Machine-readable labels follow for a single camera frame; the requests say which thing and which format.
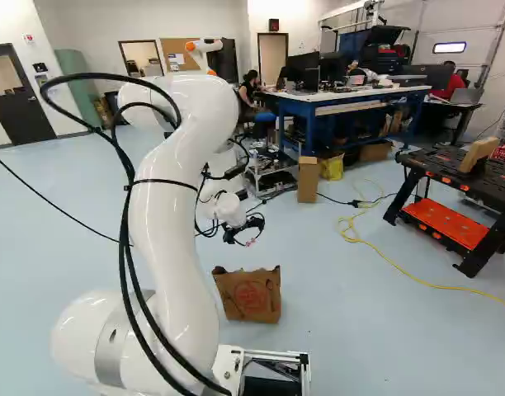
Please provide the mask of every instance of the blue workbench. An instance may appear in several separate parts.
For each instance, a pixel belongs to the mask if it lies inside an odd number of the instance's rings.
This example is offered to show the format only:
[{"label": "blue workbench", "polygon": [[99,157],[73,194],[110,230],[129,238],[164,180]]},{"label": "blue workbench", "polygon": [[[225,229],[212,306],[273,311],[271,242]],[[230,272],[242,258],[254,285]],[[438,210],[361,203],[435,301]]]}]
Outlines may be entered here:
[{"label": "blue workbench", "polygon": [[[264,92],[269,99],[276,101],[279,108],[279,145],[283,149],[291,147],[295,151],[299,150],[298,145],[286,139],[284,126],[285,116],[300,116],[305,119],[306,133],[305,145],[302,147],[303,155],[315,155],[314,141],[317,134],[326,134],[332,137],[334,134],[334,117],[342,113],[352,113],[353,111],[369,111],[374,109],[385,109],[388,106],[409,105],[413,109],[413,120],[407,131],[398,135],[408,147],[409,139],[417,127],[419,116],[422,111],[422,104],[425,96],[431,87],[400,87],[383,89],[365,89],[356,92],[334,93],[318,92],[311,95],[294,95],[287,92]],[[325,122],[321,124],[326,127],[318,128],[319,118],[325,117]],[[382,138],[369,137],[367,139],[357,139],[343,146],[335,146],[336,150],[349,149],[350,147],[368,144]]]}]

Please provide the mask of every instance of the light blue floor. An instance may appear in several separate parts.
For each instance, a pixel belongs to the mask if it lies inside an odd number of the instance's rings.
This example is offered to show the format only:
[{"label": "light blue floor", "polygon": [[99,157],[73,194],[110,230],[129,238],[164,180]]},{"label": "light blue floor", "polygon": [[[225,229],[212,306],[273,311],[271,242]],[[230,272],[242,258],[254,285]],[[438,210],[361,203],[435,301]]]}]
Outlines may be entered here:
[{"label": "light blue floor", "polygon": [[[135,163],[160,140],[129,127],[120,131]],[[52,201],[116,237],[125,179],[115,153],[98,137],[0,150],[0,156]],[[365,165],[347,172],[344,181],[322,182],[320,190],[352,200],[350,181],[363,178],[396,192],[403,169],[391,160]],[[368,198],[377,197],[373,187],[360,185]],[[444,186],[435,183],[431,197],[493,222]],[[457,255],[414,229],[382,220],[389,203],[358,219],[364,239],[424,280],[505,299],[505,256],[495,256],[469,280],[451,266]],[[428,289],[367,246],[345,243],[336,219],[354,209],[325,201],[299,205],[290,192],[261,211],[267,226],[251,248],[223,245],[220,238],[197,240],[215,296],[214,266],[281,265],[280,323],[229,323],[218,302],[222,343],[310,351],[314,395],[505,395],[505,307],[478,295]],[[116,245],[64,218],[0,167],[0,396],[92,394],[50,359],[49,336],[64,306],[94,289],[119,289]]]}]

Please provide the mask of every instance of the cork board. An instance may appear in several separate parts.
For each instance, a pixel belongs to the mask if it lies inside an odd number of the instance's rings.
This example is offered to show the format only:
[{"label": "cork board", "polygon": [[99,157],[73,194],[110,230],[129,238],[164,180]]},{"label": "cork board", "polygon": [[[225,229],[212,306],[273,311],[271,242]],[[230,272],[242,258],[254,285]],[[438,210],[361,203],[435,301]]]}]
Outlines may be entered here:
[{"label": "cork board", "polygon": [[196,61],[188,54],[188,51],[185,49],[186,43],[199,39],[199,37],[191,39],[160,39],[161,47],[163,48],[164,62],[167,64],[168,72],[174,72],[174,70],[171,70],[170,61],[168,60],[168,56],[170,54],[183,54],[185,63],[179,65],[179,72],[201,70]]}]

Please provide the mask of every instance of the person in red shirt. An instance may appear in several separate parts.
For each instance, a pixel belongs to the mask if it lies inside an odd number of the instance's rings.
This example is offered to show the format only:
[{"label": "person in red shirt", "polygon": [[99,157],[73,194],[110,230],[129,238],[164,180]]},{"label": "person in red shirt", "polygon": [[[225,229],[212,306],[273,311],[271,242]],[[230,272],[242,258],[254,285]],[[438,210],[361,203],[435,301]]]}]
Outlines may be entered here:
[{"label": "person in red shirt", "polygon": [[[456,69],[456,64],[451,60],[446,60],[443,64],[449,64],[454,70]],[[458,74],[453,73],[446,89],[432,89],[431,94],[448,101],[452,98],[452,95],[454,95],[454,91],[459,88],[466,88],[464,80],[462,80]]]}]

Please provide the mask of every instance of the black folding workbench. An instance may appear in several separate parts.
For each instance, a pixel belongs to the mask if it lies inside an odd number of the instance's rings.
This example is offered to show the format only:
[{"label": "black folding workbench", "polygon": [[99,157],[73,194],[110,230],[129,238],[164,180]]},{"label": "black folding workbench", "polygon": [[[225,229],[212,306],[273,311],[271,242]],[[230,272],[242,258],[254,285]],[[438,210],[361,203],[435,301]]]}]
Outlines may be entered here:
[{"label": "black folding workbench", "polygon": [[[471,173],[461,173],[458,168],[466,154],[456,147],[436,146],[430,150],[398,155],[397,162],[403,164],[405,170],[410,168],[410,172],[384,219],[395,225],[395,220],[400,217],[431,235],[447,250],[457,252],[463,257],[463,262],[454,267],[474,278],[494,253],[505,253],[505,163],[484,158]],[[415,203],[404,207],[423,177],[428,178],[425,196],[416,195]],[[488,229],[428,199],[430,180],[482,200],[486,206],[500,213],[495,224]]]}]

